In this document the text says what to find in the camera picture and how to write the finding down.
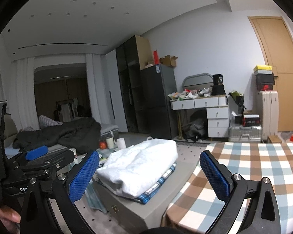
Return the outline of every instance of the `human hand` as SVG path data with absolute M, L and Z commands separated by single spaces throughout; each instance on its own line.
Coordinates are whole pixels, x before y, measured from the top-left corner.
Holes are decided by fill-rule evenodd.
M 11 233 L 19 233 L 16 223 L 21 222 L 21 216 L 13 209 L 8 206 L 0 208 L 0 220 L 6 229 Z

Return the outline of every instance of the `door frame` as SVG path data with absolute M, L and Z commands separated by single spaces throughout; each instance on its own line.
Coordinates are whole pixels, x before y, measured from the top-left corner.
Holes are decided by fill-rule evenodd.
M 288 26 L 287 26 L 287 24 L 286 24 L 286 22 L 284 21 L 284 18 L 283 18 L 282 16 L 280 16 L 280 17 L 277 17 L 277 16 L 250 16 L 250 17 L 248 17 L 248 19 L 249 19 L 249 21 L 250 21 L 250 23 L 251 23 L 251 25 L 252 25 L 252 27 L 253 27 L 253 29 L 254 29 L 254 32 L 255 32 L 256 37 L 257 37 L 257 39 L 258 39 L 258 42 L 259 42 L 259 44 L 260 44 L 260 46 L 261 46 L 261 50 L 262 50 L 262 53 L 263 53 L 263 56 L 264 56 L 264 60 L 265 60 L 265 64 L 266 64 L 266 65 L 268 65 L 268 60 L 267 60 L 266 51 L 265 51 L 265 49 L 264 49 L 264 46 L 263 46 L 262 40 L 260 39 L 260 36 L 259 36 L 259 34 L 258 34 L 258 31 L 257 31 L 257 29 L 256 29 L 256 27 L 255 27 L 255 25 L 254 25 L 254 22 L 252 21 L 253 19 L 281 19 L 282 22 L 283 22 L 283 24 L 284 24 L 284 26 L 285 26 L 285 28 L 287 29 L 287 31 L 288 31 L 290 37 L 291 37 L 292 44 L 293 44 L 293 36 L 292 36 L 292 33 L 289 31 L 289 28 L 288 28 Z

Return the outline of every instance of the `black refrigerator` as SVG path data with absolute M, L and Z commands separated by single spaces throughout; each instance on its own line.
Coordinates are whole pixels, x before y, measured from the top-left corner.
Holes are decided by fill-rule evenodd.
M 177 91 L 174 69 L 163 64 L 141 70 L 150 135 L 173 139 L 178 134 L 176 111 L 172 110 L 169 94 Z

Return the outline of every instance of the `red round object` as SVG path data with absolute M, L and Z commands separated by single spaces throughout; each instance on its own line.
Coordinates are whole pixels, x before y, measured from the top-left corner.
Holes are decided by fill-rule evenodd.
M 99 142 L 100 149 L 106 149 L 107 143 L 106 142 Z

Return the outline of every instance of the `air vent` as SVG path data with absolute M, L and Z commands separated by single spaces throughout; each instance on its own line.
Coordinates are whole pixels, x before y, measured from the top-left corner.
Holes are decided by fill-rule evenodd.
M 108 46 L 108 45 L 91 44 L 91 43 L 47 43 L 47 44 L 37 44 L 37 45 L 32 45 L 32 46 L 23 46 L 23 47 L 19 47 L 18 49 L 27 48 L 27 47 L 34 47 L 34 46 L 59 45 L 59 44 L 78 44 L 78 45 Z

